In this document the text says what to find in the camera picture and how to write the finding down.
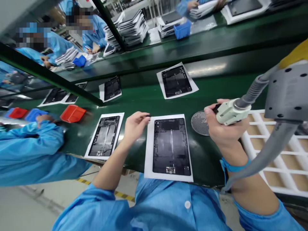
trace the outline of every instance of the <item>round metal mesh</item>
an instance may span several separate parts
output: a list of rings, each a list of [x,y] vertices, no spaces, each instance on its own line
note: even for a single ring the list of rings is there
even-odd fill
[[[206,122],[204,111],[196,112],[192,116],[192,128],[200,135],[209,136],[209,125]]]

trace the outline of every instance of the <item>red plastic bin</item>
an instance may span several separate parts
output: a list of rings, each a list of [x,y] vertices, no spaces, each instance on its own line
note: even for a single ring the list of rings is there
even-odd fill
[[[78,107],[74,104],[70,104],[67,106],[65,111],[60,116],[61,120],[68,122],[68,123],[75,123],[78,122],[83,114],[86,112],[85,109]]]
[[[9,117],[13,118],[13,119],[20,119],[23,118],[24,115],[27,113],[28,110],[26,109],[22,109],[19,107],[14,108],[14,110],[12,111],[11,114],[9,114]]]

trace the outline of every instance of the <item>yellow floor stripe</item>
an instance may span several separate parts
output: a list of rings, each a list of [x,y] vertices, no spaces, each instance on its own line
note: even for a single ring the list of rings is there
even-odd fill
[[[80,183],[83,183],[83,184],[87,184],[87,185],[91,184],[90,181],[87,181],[87,180],[82,179],[82,178],[78,178],[78,179],[76,179],[76,181],[78,181],[78,182],[80,182]],[[128,201],[135,202],[135,198],[132,197],[132,196],[130,196],[130,195],[127,195],[127,194],[124,194],[124,193],[121,193],[121,192],[118,192],[118,191],[115,191],[114,194],[115,194],[115,196],[117,196],[117,197],[121,197],[121,198],[126,199],[126,200],[128,200]]]

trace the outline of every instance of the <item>white button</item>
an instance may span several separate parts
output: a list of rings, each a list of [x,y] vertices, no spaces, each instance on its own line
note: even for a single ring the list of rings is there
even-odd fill
[[[191,203],[189,201],[185,201],[185,208],[189,209],[191,206]]]

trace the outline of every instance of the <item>hand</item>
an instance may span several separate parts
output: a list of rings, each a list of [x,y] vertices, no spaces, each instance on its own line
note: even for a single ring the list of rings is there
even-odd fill
[[[44,65],[47,69],[51,68],[52,64],[48,61],[44,61]]]
[[[48,61],[49,60],[49,57],[48,56],[41,56],[41,60],[44,62],[44,61]]]
[[[222,8],[224,8],[227,0],[218,0],[216,6],[213,9],[213,12],[220,11]]]
[[[199,3],[197,1],[190,1],[187,3],[187,10],[190,11],[192,8],[195,8],[196,6],[199,6]]]
[[[93,54],[96,54],[99,50],[100,50],[100,46],[97,45],[97,44],[94,44],[92,53],[93,53]]]
[[[218,99],[217,102],[222,104],[229,99]],[[218,123],[216,115],[213,109],[216,104],[212,104],[204,108],[205,117],[209,125],[209,133],[212,140],[217,144],[219,148],[231,148],[243,135],[249,126],[248,119],[244,119],[240,122],[225,126]]]
[[[86,48],[86,49],[87,49],[88,54],[93,54],[92,51],[89,48]]]
[[[149,113],[135,112],[126,119],[124,138],[129,145],[132,145],[143,133],[143,130],[150,121]]]
[[[36,122],[38,124],[38,128],[41,127],[41,122],[44,120],[49,120],[51,122],[54,122],[54,119],[50,115],[39,115],[36,117]]]
[[[12,82],[9,81],[9,80],[3,80],[2,82],[3,82],[3,83],[6,83],[6,84],[10,84],[10,85],[15,85],[14,83],[12,83]]]

